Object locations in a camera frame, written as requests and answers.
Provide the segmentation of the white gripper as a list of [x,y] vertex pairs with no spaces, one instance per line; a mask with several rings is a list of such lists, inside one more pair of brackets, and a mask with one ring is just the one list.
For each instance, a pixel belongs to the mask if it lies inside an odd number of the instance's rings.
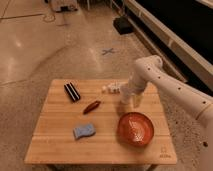
[[140,77],[132,76],[127,83],[127,91],[129,94],[135,94],[133,96],[133,106],[139,107],[143,99],[141,93],[146,89],[147,82]]

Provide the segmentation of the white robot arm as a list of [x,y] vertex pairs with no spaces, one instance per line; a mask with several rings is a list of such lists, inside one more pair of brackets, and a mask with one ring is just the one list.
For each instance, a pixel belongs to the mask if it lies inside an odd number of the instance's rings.
[[169,76],[161,70],[162,66],[157,55],[137,59],[128,88],[131,93],[141,94],[150,82],[196,119],[205,128],[208,144],[202,149],[198,171],[213,171],[213,97]]

